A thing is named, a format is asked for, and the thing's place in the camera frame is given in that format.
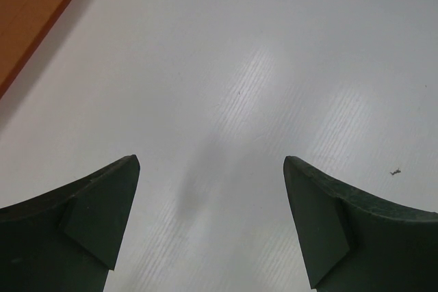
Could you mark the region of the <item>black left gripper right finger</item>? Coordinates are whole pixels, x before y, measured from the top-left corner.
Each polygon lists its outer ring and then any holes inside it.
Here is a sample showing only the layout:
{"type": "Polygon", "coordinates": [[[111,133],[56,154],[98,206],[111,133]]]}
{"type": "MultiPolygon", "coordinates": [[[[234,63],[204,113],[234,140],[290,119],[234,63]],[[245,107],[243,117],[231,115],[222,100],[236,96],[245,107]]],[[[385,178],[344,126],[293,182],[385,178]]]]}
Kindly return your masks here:
{"type": "Polygon", "coordinates": [[[316,291],[436,291],[437,214],[396,204],[288,156],[283,174],[316,291]]]}

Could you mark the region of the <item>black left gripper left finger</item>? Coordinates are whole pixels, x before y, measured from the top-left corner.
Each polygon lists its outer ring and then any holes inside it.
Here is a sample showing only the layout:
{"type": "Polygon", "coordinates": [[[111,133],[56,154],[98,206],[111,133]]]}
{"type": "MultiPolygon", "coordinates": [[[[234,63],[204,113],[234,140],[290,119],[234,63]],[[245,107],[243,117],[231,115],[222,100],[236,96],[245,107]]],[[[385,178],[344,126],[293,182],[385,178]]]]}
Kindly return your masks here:
{"type": "Polygon", "coordinates": [[[102,291],[114,270],[140,162],[121,159],[1,209],[2,291],[102,291]]]}

